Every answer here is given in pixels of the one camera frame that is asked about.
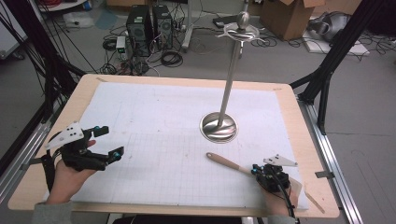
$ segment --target white plastic part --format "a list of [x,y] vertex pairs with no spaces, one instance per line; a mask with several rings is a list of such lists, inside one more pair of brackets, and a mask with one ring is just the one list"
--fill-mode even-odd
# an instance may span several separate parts
[[271,164],[271,165],[278,165],[278,166],[297,166],[297,162],[288,160],[282,156],[279,156],[277,154],[274,157],[270,157],[267,159],[263,160],[265,163]]
[[56,135],[49,143],[46,145],[46,150],[50,150],[54,147],[60,147],[64,144],[71,143],[77,141],[84,137],[81,128],[79,127],[79,123],[74,121],[70,124],[66,129],[61,131],[58,135]]

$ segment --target finger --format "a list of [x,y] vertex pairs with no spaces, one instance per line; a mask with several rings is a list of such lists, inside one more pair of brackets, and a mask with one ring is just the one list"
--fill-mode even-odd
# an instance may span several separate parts
[[96,140],[88,141],[88,147],[91,147],[91,146],[95,145],[95,143],[96,143]]

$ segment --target black strap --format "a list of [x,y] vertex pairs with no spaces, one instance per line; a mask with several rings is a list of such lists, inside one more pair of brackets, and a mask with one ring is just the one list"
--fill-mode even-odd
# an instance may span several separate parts
[[48,154],[42,156],[41,163],[43,164],[44,173],[46,174],[47,187],[49,188],[49,191],[51,191],[53,181],[55,180],[55,165],[52,157]]

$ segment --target round metal base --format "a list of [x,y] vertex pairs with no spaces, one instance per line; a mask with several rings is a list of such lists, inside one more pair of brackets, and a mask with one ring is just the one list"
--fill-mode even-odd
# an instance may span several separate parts
[[227,143],[232,141],[238,134],[238,125],[229,115],[224,114],[221,126],[219,123],[219,112],[204,116],[200,123],[200,130],[204,137],[214,143]]

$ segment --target wrist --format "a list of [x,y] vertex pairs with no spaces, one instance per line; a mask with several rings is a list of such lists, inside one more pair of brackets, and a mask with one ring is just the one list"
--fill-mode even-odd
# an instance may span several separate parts
[[70,198],[71,196],[65,194],[51,192],[46,201],[46,204],[68,203],[70,202]]

